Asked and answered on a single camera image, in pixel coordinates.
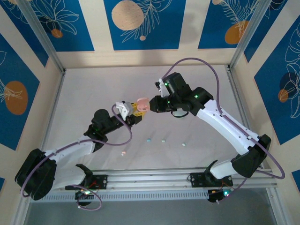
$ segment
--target purple cable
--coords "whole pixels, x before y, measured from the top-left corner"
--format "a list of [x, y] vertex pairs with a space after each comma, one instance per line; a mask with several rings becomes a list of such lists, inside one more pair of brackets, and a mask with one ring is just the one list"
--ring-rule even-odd
[[237, 188], [234, 188], [234, 190], [231, 192], [231, 194], [229, 196], [232, 196], [235, 191], [239, 190], [240, 187], [242, 187], [244, 185], [244, 183], [246, 182], [246, 180], [247, 180], [247, 178], [244, 178], [244, 180], [241, 182], [241, 184], [239, 184]]
[[[65, 150], [65, 149], [68, 149], [68, 148], [70, 148], [70, 147], [72, 147], [72, 146], [74, 146], [74, 145], [77, 145], [77, 144], [81, 144], [81, 143], [84, 143], [84, 142], [98, 142], [98, 143], [102, 143], [102, 144], [107, 144], [107, 145], [111, 145], [111, 146], [121, 146], [121, 145], [125, 145], [125, 144], [128, 144], [130, 141], [131, 141], [131, 139], [132, 139], [132, 132], [131, 132], [131, 129], [130, 129], [130, 127], [123, 121], [123, 119], [122, 118], [120, 118], [115, 112], [114, 112], [114, 108], [116, 107], [116, 104], [114, 104], [113, 106], [112, 106], [112, 113], [114, 114], [114, 116], [127, 128], [127, 130], [129, 131], [129, 133], [130, 133], [130, 138], [128, 139], [128, 141], [126, 141], [126, 142], [124, 142], [124, 143], [121, 143], [121, 144], [111, 144], [111, 143], [106, 143], [106, 142], [103, 142], [103, 141], [100, 141], [100, 140], [95, 140], [95, 139], [87, 139], [87, 140], [81, 140], [81, 141], [79, 141], [79, 142], [74, 142], [74, 143], [71, 143], [71, 144], [68, 144], [67, 146], [65, 146], [65, 147], [62, 147], [62, 148], [60, 148], [60, 149], [58, 149], [55, 153], [51, 153], [49, 156], [47, 156], [47, 157], [45, 157], [44, 159], [42, 159], [42, 161], [40, 161], [32, 170], [31, 170], [31, 172], [28, 174], [28, 176], [27, 176], [27, 178], [25, 179], [25, 181], [24, 181], [24, 183], [23, 183], [23, 185], [22, 185], [22, 188], [21, 188], [21, 194], [22, 194], [22, 196], [24, 197], [24, 198], [26, 198], [26, 197], [29, 197], [30, 195], [25, 195], [24, 194], [24, 190], [25, 190], [25, 187], [26, 187], [26, 185], [27, 185], [27, 183], [28, 183], [28, 181], [30, 180], [30, 178], [32, 177], [32, 175], [33, 175], [33, 173], [47, 160], [47, 159], [49, 159], [50, 157], [52, 157], [52, 156], [54, 156], [54, 155], [56, 155], [57, 153], [60, 153], [61, 151], [63, 151], [63, 150]], [[87, 190], [87, 191], [90, 191], [90, 192], [92, 192], [91, 190], [89, 190], [89, 189], [87, 189], [87, 188], [85, 188], [85, 187], [82, 187], [82, 186], [80, 186], [80, 188], [81, 189], [85, 189], [85, 190]], [[94, 192], [92, 192], [97, 198], [99, 198], [100, 199], [100, 197], [96, 194], [96, 193], [94, 193]], [[97, 208], [97, 209], [87, 209], [87, 208], [85, 208], [85, 207], [81, 207], [82, 209], [84, 209], [84, 210], [91, 210], [91, 211], [94, 211], [94, 210], [98, 210], [98, 209], [100, 209], [101, 208], [101, 205], [100, 205], [100, 207], [99, 208]]]
[[[215, 69], [211, 66], [211, 64], [209, 64], [208, 62], [202, 60], [202, 59], [199, 59], [199, 58], [184, 58], [184, 59], [181, 59], [177, 62], [175, 62], [171, 68], [166, 72], [166, 74], [163, 76], [162, 79], [164, 79], [170, 72], [171, 70], [177, 65], [179, 64], [180, 62], [182, 61], [186, 61], [186, 60], [196, 60], [196, 61], [200, 61], [202, 63], [204, 63], [205, 65], [207, 65], [211, 70], [212, 72], [214, 73], [215, 77], [216, 77], [216, 81], [217, 81], [217, 108], [220, 112], [220, 114], [223, 114], [223, 111], [221, 109], [221, 106], [220, 106], [220, 81], [219, 81], [219, 77], [217, 75], [217, 72], [215, 71]], [[239, 127], [239, 125], [237, 125], [235, 122], [233, 122], [230, 118], [228, 118], [226, 115], [223, 115], [224, 118], [229, 122], [231, 123], [233, 126], [235, 126], [240, 132], [242, 132], [246, 137], [249, 137], [249, 134], [244, 131], [242, 128]], [[276, 176], [274, 174], [271, 174], [271, 173], [268, 173], [268, 172], [265, 172], [265, 171], [260, 171], [260, 170], [256, 170], [257, 172], [259, 173], [263, 173], [263, 174], [266, 174], [268, 176], [271, 176], [271, 177], [274, 177], [274, 178], [277, 178], [277, 179], [284, 179], [285, 178], [285, 172], [284, 170], [282, 169], [281, 165], [279, 164], [279, 162], [277, 162], [277, 160], [271, 155], [271, 153], [269, 153], [260, 143], [258, 143], [255, 139], [251, 138], [250, 139], [252, 142], [254, 142], [255, 144], [257, 144], [266, 154], [267, 156], [269, 156], [273, 162], [275, 163], [275, 165], [279, 168], [280, 172], [281, 172], [281, 176]]]
[[95, 192], [93, 192], [93, 191], [89, 190], [88, 188], [86, 188], [86, 187], [84, 187], [84, 186], [81, 186], [81, 185], [71, 185], [71, 186], [73, 186], [73, 187], [75, 187], [75, 188], [81, 188], [81, 189], [86, 190], [86, 191], [90, 191], [90, 192], [91, 192], [96, 198], [98, 198], [99, 201], [100, 201], [100, 205], [99, 205], [97, 208], [94, 208], [94, 209], [88, 209], [88, 208], [86, 208], [86, 207], [83, 207], [83, 206], [79, 205], [79, 199], [80, 199], [80, 198], [78, 198], [78, 199], [77, 199], [77, 206], [78, 206], [79, 209], [87, 210], [87, 211], [96, 211], [96, 210], [101, 209], [101, 207], [102, 207], [102, 200], [101, 200], [101, 198], [100, 198], [99, 195], [97, 195]]

